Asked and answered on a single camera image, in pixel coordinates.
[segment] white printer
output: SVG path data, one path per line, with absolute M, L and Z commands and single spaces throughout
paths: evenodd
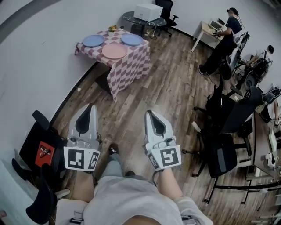
M 163 7 L 154 4 L 136 5 L 134 17 L 145 21 L 152 21 L 160 18 Z

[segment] pink checkered tablecloth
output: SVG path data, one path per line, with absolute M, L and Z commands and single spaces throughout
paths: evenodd
M 108 32 L 100 31 L 98 34 L 105 37 L 105 42 L 97 47 L 85 47 L 82 43 L 76 44 L 75 54 L 82 52 L 90 58 L 96 59 L 111 67 L 111 71 L 107 77 L 107 82 L 113 100 L 116 101 L 117 93 L 128 87 L 135 79 L 141 78 L 148 74 L 149 67 L 149 42 L 144 40 L 138 46 L 129 46 L 121 41 L 123 34 L 131 34 L 123 29 L 115 31 L 113 37 L 108 36 Z M 128 53 L 121 59 L 109 59 L 103 56 L 101 50 L 104 46 L 111 43 L 120 43 L 128 48 Z

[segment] pink plate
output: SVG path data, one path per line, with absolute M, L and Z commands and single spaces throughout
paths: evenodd
M 109 59 L 119 59 L 127 55 L 128 49 L 121 44 L 109 44 L 103 47 L 102 54 Z

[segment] table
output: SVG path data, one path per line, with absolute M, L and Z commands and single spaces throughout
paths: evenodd
M 196 48 L 197 44 L 199 43 L 200 39 L 202 38 L 202 35 L 205 33 L 211 37 L 213 37 L 214 39 L 217 39 L 219 42 L 223 39 L 223 37 L 217 37 L 217 36 L 213 36 L 213 33 L 215 33 L 216 30 L 215 29 L 211 29 L 209 28 L 209 25 L 207 23 L 205 23 L 204 21 L 201 21 L 201 31 L 200 34 L 191 50 L 191 52 L 194 52 L 194 49 Z
M 266 124 L 260 115 L 255 111 L 252 116 L 253 132 L 251 133 L 252 140 L 252 155 L 249 161 L 238 163 L 237 168 L 255 166 L 259 170 L 268 175 L 256 176 L 256 178 L 273 177 L 277 178 L 277 170 L 273 170 L 267 166 L 265 155 L 271 153 L 271 145 L 269 142 L 270 127 Z
M 144 27 L 145 26 L 155 26 L 155 28 L 156 28 L 158 26 L 167 25 L 166 20 L 163 19 L 162 17 L 149 22 L 149 21 L 145 21 L 145 20 L 142 20 L 142 19 L 135 18 L 133 15 L 134 15 L 134 11 L 125 12 L 123 14 L 123 19 L 125 19 L 125 20 L 127 20 L 131 23 L 141 25 L 141 35 L 143 35 L 143 33 L 144 33 Z
M 131 34 L 123 29 L 115 31 L 113 37 L 108 36 L 108 31 L 100 31 L 98 34 L 105 37 L 105 42 L 97 47 L 86 47 L 82 43 L 76 44 L 75 55 L 79 52 L 87 55 L 89 58 L 96 59 L 111 67 L 107 76 L 107 83 L 113 97 L 117 100 L 117 93 L 128 87 L 135 79 L 148 74 L 149 68 L 149 42 L 143 40 L 138 46 L 129 46 L 121 41 L 123 34 Z M 108 44 L 119 43 L 128 48 L 128 53 L 121 59 L 109 59 L 101 53 L 102 48 Z

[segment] black shirt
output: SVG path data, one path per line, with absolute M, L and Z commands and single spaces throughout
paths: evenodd
M 226 27 L 231 28 L 234 34 L 236 34 L 236 33 L 238 33 L 239 31 L 242 30 L 242 27 L 241 27 L 238 19 L 236 19 L 235 17 L 229 17 L 229 19 L 227 21 L 227 24 L 226 24 Z M 232 45 L 232 43 L 235 44 L 233 42 L 233 34 L 232 33 L 230 35 L 225 36 L 222 41 L 225 45 Z

